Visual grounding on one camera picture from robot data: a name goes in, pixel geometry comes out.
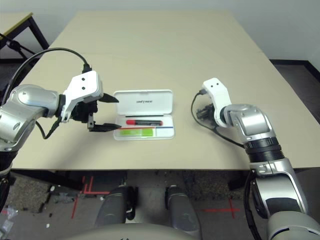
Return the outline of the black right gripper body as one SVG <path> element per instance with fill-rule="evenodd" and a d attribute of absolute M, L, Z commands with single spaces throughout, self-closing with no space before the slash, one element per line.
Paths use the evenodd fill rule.
<path fill-rule="evenodd" d="M 201 121 L 210 121 L 210 122 L 214 122 L 215 118 L 214 118 L 214 112 L 215 112 L 215 108 L 214 108 L 214 104 L 208 104 L 206 105 L 204 108 L 199 108 L 196 111 L 196 117 L 198 120 Z"/>

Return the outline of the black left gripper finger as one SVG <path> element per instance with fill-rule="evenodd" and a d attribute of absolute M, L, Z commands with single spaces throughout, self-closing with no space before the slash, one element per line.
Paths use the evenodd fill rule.
<path fill-rule="evenodd" d="M 103 102 L 103 103 L 118 103 L 119 100 L 115 98 L 112 95 L 109 95 L 107 93 L 104 93 L 101 98 L 98 99 L 98 101 Z"/>
<path fill-rule="evenodd" d="M 90 132 L 110 132 L 120 129 L 121 126 L 115 123 L 95 124 L 89 126 Z"/>

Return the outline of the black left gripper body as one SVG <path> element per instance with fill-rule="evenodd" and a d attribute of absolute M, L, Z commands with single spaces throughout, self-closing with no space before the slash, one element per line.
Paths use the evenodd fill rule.
<path fill-rule="evenodd" d="M 91 102 L 79 102 L 71 112 L 71 118 L 74 121 L 78 121 L 87 124 L 89 131 L 92 131 L 95 127 L 94 113 L 98 112 L 97 101 Z"/>

